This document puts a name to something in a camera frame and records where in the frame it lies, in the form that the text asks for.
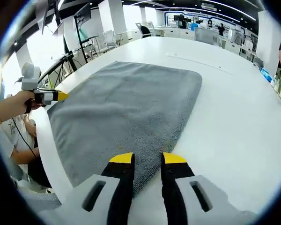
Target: desk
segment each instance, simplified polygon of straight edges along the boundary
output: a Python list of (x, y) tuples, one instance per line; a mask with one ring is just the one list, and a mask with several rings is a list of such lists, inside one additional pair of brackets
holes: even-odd
[[(225, 191), (239, 210), (260, 213), (270, 203), (281, 186), (281, 102), (252, 63), (213, 45), (148, 37), (92, 60), (58, 89), (70, 92), (116, 60), (200, 73), (201, 91), (173, 153)], [(46, 109), (36, 110), (32, 118), (44, 169), (64, 202), (72, 186), (57, 155)], [(133, 200), (129, 224), (167, 224), (161, 187), (158, 172)]]

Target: person in white shirt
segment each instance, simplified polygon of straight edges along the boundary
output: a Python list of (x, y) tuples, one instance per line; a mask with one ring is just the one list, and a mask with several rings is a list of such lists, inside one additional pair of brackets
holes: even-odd
[(37, 147), (36, 127), (26, 114), (0, 124), (0, 149), (38, 184), (50, 188)]

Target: round white table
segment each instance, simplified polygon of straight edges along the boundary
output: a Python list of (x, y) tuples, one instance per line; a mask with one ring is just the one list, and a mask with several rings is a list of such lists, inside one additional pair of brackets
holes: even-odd
[[(173, 153), (223, 191), (239, 210), (261, 213), (281, 188), (281, 101), (253, 64), (204, 43), (148, 37), (116, 48), (71, 74), (57, 89), (70, 92), (94, 72), (120, 60), (186, 69), (202, 88)], [(57, 154), (46, 108), (33, 112), (40, 155), (57, 197), (73, 189)], [(158, 172), (133, 199), (129, 224), (166, 224)]]

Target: gray microfiber cloth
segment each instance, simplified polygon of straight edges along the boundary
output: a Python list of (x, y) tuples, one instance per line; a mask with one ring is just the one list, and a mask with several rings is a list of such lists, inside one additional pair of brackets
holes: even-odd
[(159, 169), (161, 153), (175, 147), (201, 84), (196, 72), (129, 62), (114, 62), (79, 84), (48, 110), (72, 185), (133, 152), (137, 194)]

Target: ceiling light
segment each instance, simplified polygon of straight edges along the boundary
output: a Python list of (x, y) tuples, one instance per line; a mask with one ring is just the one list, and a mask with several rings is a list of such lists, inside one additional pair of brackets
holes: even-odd
[(65, 0), (60, 0), (60, 2), (57, 5), (58, 10), (60, 10), (62, 4), (64, 3)]
[(145, 3), (145, 2), (148, 2), (148, 1), (152, 1), (152, 0), (139, 1), (139, 2), (136, 2), (134, 4), (131, 4), (131, 6), (135, 6), (135, 5), (138, 5), (138, 4), (141, 4), (141, 3)]
[(251, 18), (252, 20), (256, 21), (256, 19), (252, 16), (250, 16), (249, 14), (246, 14), (245, 12), (243, 11), (240, 11), (239, 9), (237, 8), (234, 8), (234, 7), (231, 7), (231, 6), (228, 6), (228, 5), (225, 5), (223, 3), (219, 3), (219, 2), (216, 2), (216, 1), (211, 1), (211, 0), (202, 0), (202, 1), (207, 1), (207, 2), (212, 2), (212, 3), (215, 3), (215, 4), (219, 4), (219, 5), (222, 5), (222, 6), (226, 6), (228, 8), (231, 8), (231, 9), (234, 9), (235, 11), (239, 12), (239, 13), (242, 13), (244, 15), (246, 15), (247, 17)]
[(162, 7), (162, 8), (156, 8), (156, 9), (169, 9), (169, 11), (170, 11), (171, 8), (176, 8), (176, 9), (189, 9), (189, 10), (200, 10), (200, 13), (202, 13), (202, 11), (208, 12), (208, 13), (214, 13), (214, 14), (217, 14), (217, 15), (221, 15), (221, 16), (227, 17), (227, 18), (229, 18), (229, 19), (231, 19), (231, 20), (240, 22), (239, 20), (234, 19), (234, 18), (232, 18), (232, 17), (230, 17), (230, 16), (223, 15), (223, 14), (216, 13), (216, 12), (212, 12), (212, 11), (205, 10), (205, 9), (199, 9), (199, 8), (188, 8), (188, 7)]

